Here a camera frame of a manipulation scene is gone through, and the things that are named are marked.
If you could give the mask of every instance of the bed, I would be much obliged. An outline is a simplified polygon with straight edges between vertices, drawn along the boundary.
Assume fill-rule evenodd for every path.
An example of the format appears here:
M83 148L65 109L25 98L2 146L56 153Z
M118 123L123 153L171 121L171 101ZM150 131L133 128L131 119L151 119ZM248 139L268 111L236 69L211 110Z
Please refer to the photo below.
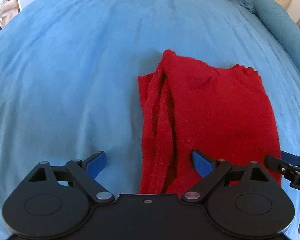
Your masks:
M137 77L153 72L165 49L255 68L281 150L300 155L300 33L289 21L273 28L285 12L261 1L36 0L13 18L0 32L0 240L9 235L3 202L40 161L64 165L104 150L98 182L114 195L138 192ZM286 234L299 239L300 191L284 179L282 187L296 208Z

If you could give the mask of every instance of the red cloth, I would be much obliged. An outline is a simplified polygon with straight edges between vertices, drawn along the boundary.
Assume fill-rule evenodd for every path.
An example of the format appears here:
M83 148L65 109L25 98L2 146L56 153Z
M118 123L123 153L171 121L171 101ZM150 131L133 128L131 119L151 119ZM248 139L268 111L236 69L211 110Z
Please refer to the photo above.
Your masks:
M280 158L278 131L261 78L253 68L214 68L166 50L154 73L138 78L144 115L140 193L177 193L200 181L198 149L234 165ZM281 174L270 171L281 184Z

